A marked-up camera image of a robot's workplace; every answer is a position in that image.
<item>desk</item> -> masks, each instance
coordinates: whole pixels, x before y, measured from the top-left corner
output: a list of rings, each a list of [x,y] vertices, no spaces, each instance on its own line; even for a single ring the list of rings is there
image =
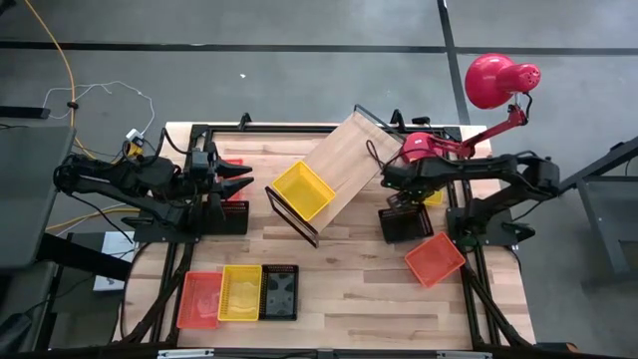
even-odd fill
[[[185,149],[192,123],[168,123],[175,144]],[[466,139],[484,127],[461,127]],[[470,332],[461,279],[451,275],[431,289],[422,287],[404,256],[419,243],[389,245],[383,240],[377,210],[387,207],[391,190],[372,179],[321,233],[313,248],[271,209],[264,192],[276,176],[301,160],[325,134],[218,133],[224,159],[243,159],[255,182],[243,191],[250,200],[245,236],[205,237],[195,246],[191,270],[217,271],[223,264],[299,264],[299,319],[292,322],[223,322],[216,330],[181,330],[179,346],[249,348],[470,349]],[[478,157],[489,155],[489,142]],[[183,164],[166,145],[162,156]],[[472,183],[476,196],[499,189],[497,180]],[[430,207],[435,231],[445,230],[447,204]],[[502,248],[486,247],[491,291],[521,335],[534,340],[518,266]],[[126,328],[142,319],[158,295],[166,244],[141,254],[126,293]],[[173,303],[166,306],[161,338],[169,329]],[[484,310],[478,305],[481,334],[487,338]]]
[[[0,130],[0,269],[36,259],[56,197],[53,170],[71,150],[69,127]]]

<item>paper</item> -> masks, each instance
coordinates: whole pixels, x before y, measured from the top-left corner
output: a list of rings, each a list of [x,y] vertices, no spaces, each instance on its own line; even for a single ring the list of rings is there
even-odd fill
[[[133,238],[134,232],[128,231],[126,234]],[[102,253],[110,254],[115,258],[120,258],[127,262],[133,260],[135,253],[132,251],[136,247],[135,243],[130,243],[129,240],[124,237],[118,231],[104,233],[104,243],[102,244]],[[124,282],[121,280],[114,280],[111,278],[97,276],[96,281],[93,284],[94,291],[107,291],[107,290],[122,290],[124,289]]]

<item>gray floor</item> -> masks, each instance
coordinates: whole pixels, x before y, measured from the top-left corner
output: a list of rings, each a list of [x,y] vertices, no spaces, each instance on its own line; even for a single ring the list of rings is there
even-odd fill
[[[444,46],[436,0],[59,0],[34,1],[60,41],[248,45]],[[538,64],[531,122],[492,141],[497,154],[534,150],[552,156],[565,178],[638,130],[633,101],[636,56],[533,56],[534,48],[638,46],[632,0],[448,0],[454,40],[463,47],[531,48],[516,61]],[[23,4],[0,17],[4,40],[48,41]],[[341,121],[360,103],[381,116],[399,108],[458,124],[446,54],[299,52],[69,51],[76,83],[124,81],[151,96],[168,121]],[[475,56],[459,55],[462,76]],[[55,51],[0,50],[0,102],[40,106],[68,80]],[[113,86],[82,101],[79,136],[116,153],[130,128],[150,118],[148,102]],[[53,96],[55,115],[67,96]],[[473,125],[494,125],[504,109],[468,103]],[[46,125],[67,124],[47,120]],[[638,172],[631,167],[630,173]],[[97,196],[99,205],[110,202]],[[521,213],[528,203],[516,208]],[[51,222],[90,211],[59,196]],[[607,269],[576,192],[545,203],[526,221],[537,230],[521,246],[522,275],[539,341],[570,341],[583,351],[638,356],[638,290],[585,292],[580,281]],[[100,220],[80,231],[107,229]]]

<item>wooden board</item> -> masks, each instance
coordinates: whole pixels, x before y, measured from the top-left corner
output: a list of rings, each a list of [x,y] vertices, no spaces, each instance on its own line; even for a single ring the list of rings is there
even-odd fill
[[[188,123],[166,128],[186,147]],[[484,129],[462,127],[467,138]],[[383,241],[377,210],[393,193],[375,177],[322,232],[315,249],[270,208],[264,187],[310,153],[325,135],[217,134],[225,159],[253,166],[255,183],[244,190],[250,200],[245,236],[205,237],[196,246],[192,270],[221,270],[224,264],[286,263],[300,266],[299,319],[293,322],[224,322],[216,330],[181,330],[180,346],[252,348],[469,349],[470,334],[460,276],[456,273],[426,289],[403,259],[415,242]],[[488,143],[478,156],[490,154]],[[177,164],[183,157],[167,144],[162,155]],[[477,196],[498,190],[497,180],[472,182]],[[445,230],[446,202],[429,207],[435,231]],[[138,260],[128,291],[126,328],[132,330],[158,294],[166,245],[149,246]],[[493,297],[511,323],[529,341],[533,331],[518,266],[501,248],[486,247],[485,261]],[[478,306],[481,333],[487,339],[484,310]],[[166,308],[164,333],[172,316]]]
[[[354,112],[303,159],[335,191],[334,199],[310,220],[320,235],[379,172],[378,163],[366,147],[368,140],[374,145],[382,162],[388,161],[401,148],[401,143],[395,138],[360,113]]]

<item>red plastic crate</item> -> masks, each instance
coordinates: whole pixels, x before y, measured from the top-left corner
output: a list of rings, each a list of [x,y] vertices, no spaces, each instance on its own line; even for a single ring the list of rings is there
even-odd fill
[[[224,161],[228,162],[231,165],[243,165],[242,159],[231,159],[231,160],[224,159]],[[233,194],[232,197],[229,198],[228,200],[243,200],[242,190]]]
[[[452,274],[466,263],[466,259],[441,232],[406,255],[406,263],[421,284],[428,288]]]
[[[177,328],[214,329],[217,327],[221,277],[222,274],[219,272],[190,271],[186,274],[179,303]]]

